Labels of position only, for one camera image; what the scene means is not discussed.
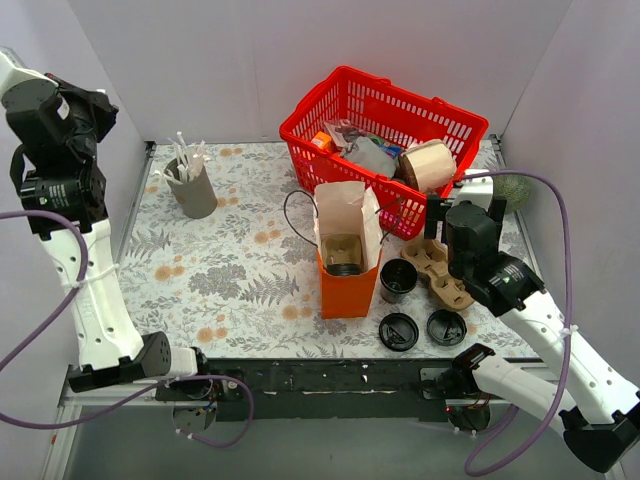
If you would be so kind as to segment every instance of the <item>green ball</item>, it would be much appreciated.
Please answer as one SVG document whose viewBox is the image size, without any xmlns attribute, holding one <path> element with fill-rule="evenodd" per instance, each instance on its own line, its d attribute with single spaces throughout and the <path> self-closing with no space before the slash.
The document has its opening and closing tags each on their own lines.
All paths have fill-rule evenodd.
<svg viewBox="0 0 640 480">
<path fill-rule="evenodd" d="M 506 213 L 520 210 L 531 196 L 531 182 L 522 175 L 500 175 L 493 177 L 493 194 L 507 199 Z"/>
</svg>

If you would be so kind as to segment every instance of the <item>brown paper roll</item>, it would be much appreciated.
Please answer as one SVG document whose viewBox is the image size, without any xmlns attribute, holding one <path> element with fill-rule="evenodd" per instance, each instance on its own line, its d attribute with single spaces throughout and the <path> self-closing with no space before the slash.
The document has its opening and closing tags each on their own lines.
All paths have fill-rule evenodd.
<svg viewBox="0 0 640 480">
<path fill-rule="evenodd" d="M 457 168 L 451 150 L 442 140 L 430 140 L 410 148 L 399 160 L 407 185 L 422 193 L 449 183 Z"/>
</svg>

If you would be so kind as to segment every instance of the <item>black cup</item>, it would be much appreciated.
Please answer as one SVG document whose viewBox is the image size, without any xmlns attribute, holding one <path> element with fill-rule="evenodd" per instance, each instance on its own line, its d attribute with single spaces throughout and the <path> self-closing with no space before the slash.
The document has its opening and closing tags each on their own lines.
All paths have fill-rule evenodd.
<svg viewBox="0 0 640 480">
<path fill-rule="evenodd" d="M 380 271 L 382 290 L 380 294 L 389 303 L 401 302 L 418 283 L 418 271 L 404 258 L 394 258 L 384 264 Z"/>
</svg>

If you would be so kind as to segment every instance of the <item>white cable tie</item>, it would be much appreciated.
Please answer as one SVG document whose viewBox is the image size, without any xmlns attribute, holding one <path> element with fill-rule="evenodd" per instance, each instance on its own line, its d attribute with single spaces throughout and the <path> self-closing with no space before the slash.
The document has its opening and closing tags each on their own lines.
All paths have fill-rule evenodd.
<svg viewBox="0 0 640 480">
<path fill-rule="evenodd" d="M 560 330 L 560 338 L 564 339 L 569 335 L 573 335 L 577 331 L 578 331 L 577 325 L 571 325 L 569 328 L 563 328 L 562 330 Z"/>
<path fill-rule="evenodd" d="M 80 288 L 88 283 L 91 282 L 95 282 L 96 280 L 101 280 L 104 277 L 106 277 L 107 275 L 109 275 L 111 272 L 113 272 L 114 270 L 116 270 L 117 268 L 120 268 L 120 265 L 118 263 L 114 263 L 113 265 L 111 265 L 109 268 L 107 268 L 105 271 L 100 272 L 98 275 L 95 275 L 93 277 L 86 277 L 84 280 L 81 281 L 74 281 L 74 282 L 69 282 L 69 283 L 63 283 L 62 287 L 63 288 Z"/>
</svg>

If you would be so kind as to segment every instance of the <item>gray cup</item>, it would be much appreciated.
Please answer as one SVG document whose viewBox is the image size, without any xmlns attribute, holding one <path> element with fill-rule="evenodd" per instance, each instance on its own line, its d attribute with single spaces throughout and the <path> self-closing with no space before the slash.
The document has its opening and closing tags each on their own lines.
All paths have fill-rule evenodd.
<svg viewBox="0 0 640 480">
<path fill-rule="evenodd" d="M 175 178 L 180 178 L 178 174 L 178 160 L 173 159 L 166 166 L 165 171 L 170 170 Z M 211 215 L 218 206 L 218 199 L 213 193 L 213 187 L 207 175 L 207 169 L 202 167 L 198 178 L 191 180 L 184 185 L 178 185 L 167 181 L 171 193 L 176 198 L 182 211 L 189 218 L 204 218 Z"/>
</svg>

